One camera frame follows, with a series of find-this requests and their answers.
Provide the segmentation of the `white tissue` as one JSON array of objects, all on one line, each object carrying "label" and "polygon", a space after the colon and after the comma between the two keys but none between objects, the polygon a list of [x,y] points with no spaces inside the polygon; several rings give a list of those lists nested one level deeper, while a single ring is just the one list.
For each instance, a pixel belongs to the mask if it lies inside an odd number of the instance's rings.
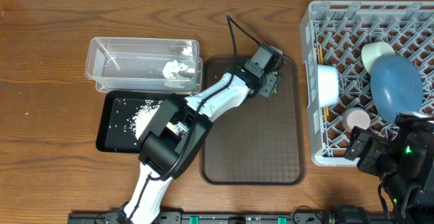
[{"label": "white tissue", "polygon": [[191,77],[189,67],[177,60],[167,62],[162,73],[166,79],[184,79]]}]

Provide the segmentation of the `small mint green bowl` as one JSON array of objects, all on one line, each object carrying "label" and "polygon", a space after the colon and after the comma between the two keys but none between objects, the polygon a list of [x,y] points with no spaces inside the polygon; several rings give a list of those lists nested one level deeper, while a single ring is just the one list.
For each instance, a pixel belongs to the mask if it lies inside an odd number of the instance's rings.
[{"label": "small mint green bowl", "polygon": [[381,56],[394,55],[394,49],[384,41],[366,44],[361,49],[361,61],[365,70],[370,75],[372,67],[377,58]]}]

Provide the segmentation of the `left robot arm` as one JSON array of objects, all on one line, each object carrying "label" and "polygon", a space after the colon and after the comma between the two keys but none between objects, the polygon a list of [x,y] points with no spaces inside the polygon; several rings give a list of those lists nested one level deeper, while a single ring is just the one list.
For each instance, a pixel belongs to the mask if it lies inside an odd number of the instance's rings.
[{"label": "left robot arm", "polygon": [[131,200],[118,212],[118,222],[152,223],[169,184],[191,165],[214,121],[257,94],[270,97],[279,82],[276,68],[233,66],[197,95],[165,99],[138,139],[140,175]]}]

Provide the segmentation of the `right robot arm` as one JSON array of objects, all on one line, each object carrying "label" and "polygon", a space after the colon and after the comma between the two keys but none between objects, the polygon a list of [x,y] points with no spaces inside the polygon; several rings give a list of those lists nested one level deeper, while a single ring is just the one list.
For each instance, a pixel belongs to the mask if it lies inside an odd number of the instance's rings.
[{"label": "right robot arm", "polygon": [[398,113],[397,136],[390,140],[353,127],[344,158],[380,179],[397,223],[433,222],[433,118]]}]

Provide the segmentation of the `white pink paper cup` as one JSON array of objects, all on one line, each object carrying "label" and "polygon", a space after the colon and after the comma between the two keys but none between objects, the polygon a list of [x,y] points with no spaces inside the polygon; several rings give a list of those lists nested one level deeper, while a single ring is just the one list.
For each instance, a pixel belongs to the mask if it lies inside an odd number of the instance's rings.
[{"label": "white pink paper cup", "polygon": [[359,107],[347,109],[342,114],[342,125],[346,131],[351,131],[355,126],[368,129],[370,126],[369,114]]}]

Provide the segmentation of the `wooden chopstick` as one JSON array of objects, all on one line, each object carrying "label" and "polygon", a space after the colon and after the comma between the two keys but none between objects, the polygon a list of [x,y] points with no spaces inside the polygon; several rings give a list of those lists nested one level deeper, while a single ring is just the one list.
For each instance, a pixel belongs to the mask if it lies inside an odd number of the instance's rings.
[{"label": "wooden chopstick", "polygon": [[[323,65],[323,52],[322,52],[322,46],[319,44],[319,47],[317,49],[317,55],[318,55],[318,64]],[[324,122],[328,120],[328,107],[323,107],[323,118]]]},{"label": "wooden chopstick", "polygon": [[[323,52],[322,52],[322,46],[321,45],[319,45],[319,51],[318,51],[318,53],[319,53],[319,64],[324,65],[324,62],[323,62]],[[327,121],[328,120],[328,115],[329,115],[329,109],[328,109],[327,106],[325,106],[323,108],[323,115],[324,115],[324,119]]]}]

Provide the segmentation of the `large dark blue bowl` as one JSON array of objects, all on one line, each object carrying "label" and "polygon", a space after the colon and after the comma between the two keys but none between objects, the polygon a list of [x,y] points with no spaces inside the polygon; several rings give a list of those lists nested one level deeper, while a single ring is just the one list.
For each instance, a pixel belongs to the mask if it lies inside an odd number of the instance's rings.
[{"label": "large dark blue bowl", "polygon": [[370,87],[377,112],[392,124],[398,113],[418,112],[422,105],[422,78],[416,66],[400,55],[376,59]]}]

